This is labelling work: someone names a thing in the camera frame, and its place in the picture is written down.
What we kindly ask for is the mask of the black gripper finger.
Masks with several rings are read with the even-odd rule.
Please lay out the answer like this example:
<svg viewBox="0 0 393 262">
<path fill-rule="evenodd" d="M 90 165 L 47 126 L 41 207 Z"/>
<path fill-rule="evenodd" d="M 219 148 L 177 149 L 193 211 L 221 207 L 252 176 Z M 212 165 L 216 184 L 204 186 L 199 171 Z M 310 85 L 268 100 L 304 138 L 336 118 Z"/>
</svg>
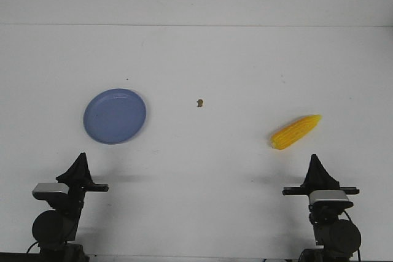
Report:
<svg viewBox="0 0 393 262">
<path fill-rule="evenodd" d="M 339 188 L 339 181 L 335 180 L 323 167 L 320 159 L 316 154 L 314 160 L 314 184 L 317 188 Z"/>
<path fill-rule="evenodd" d="M 88 161 L 86 153 L 82 153 L 82 170 L 83 170 L 83 179 L 85 183 L 93 183 L 90 170 L 88 167 Z"/>
<path fill-rule="evenodd" d="M 76 158 L 75 162 L 70 166 L 70 168 L 63 174 L 56 177 L 59 183 L 73 184 L 80 182 L 84 176 L 84 164 L 85 164 L 85 154 L 80 153 Z"/>
<path fill-rule="evenodd" d="M 311 188 L 314 186 L 314 175 L 316 173 L 316 154 L 311 155 L 309 168 L 306 173 L 303 183 L 300 185 L 302 188 Z"/>
</svg>

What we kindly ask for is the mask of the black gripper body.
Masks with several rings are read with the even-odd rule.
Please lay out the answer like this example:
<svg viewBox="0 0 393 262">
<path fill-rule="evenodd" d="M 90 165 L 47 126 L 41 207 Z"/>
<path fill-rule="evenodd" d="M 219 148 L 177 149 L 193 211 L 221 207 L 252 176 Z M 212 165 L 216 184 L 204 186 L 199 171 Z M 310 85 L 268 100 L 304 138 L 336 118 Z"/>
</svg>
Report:
<svg viewBox="0 0 393 262">
<path fill-rule="evenodd" d="M 99 184 L 92 181 L 73 181 L 67 182 L 69 187 L 68 197 L 66 200 L 67 204 L 79 204 L 84 202 L 85 194 L 87 192 L 108 192 L 108 184 Z"/>
<path fill-rule="evenodd" d="M 284 187 L 282 194 L 284 196 L 344 196 L 358 195 L 360 190 L 356 187 L 340 187 L 337 190 L 322 190 L 304 187 Z"/>
</svg>

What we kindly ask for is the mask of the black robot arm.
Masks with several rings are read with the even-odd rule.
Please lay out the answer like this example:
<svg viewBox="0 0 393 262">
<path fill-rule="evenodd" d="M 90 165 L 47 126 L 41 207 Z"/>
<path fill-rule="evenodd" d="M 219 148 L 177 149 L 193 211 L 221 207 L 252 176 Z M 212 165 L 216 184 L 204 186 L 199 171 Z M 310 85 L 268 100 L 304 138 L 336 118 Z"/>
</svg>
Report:
<svg viewBox="0 0 393 262">
<path fill-rule="evenodd" d="M 357 195 L 356 187 L 342 187 L 312 154 L 309 168 L 299 187 L 285 187 L 284 196 L 307 196 L 309 222 L 313 226 L 318 248 L 302 250 L 298 261 L 349 261 L 360 253 L 361 233 L 347 209 L 354 204 L 349 195 Z"/>
<path fill-rule="evenodd" d="M 38 183 L 32 196 L 51 207 L 36 217 L 32 234 L 41 261 L 89 261 L 80 244 L 74 244 L 87 192 L 107 192 L 109 185 L 94 183 L 86 153 L 82 152 L 55 182 Z"/>
</svg>

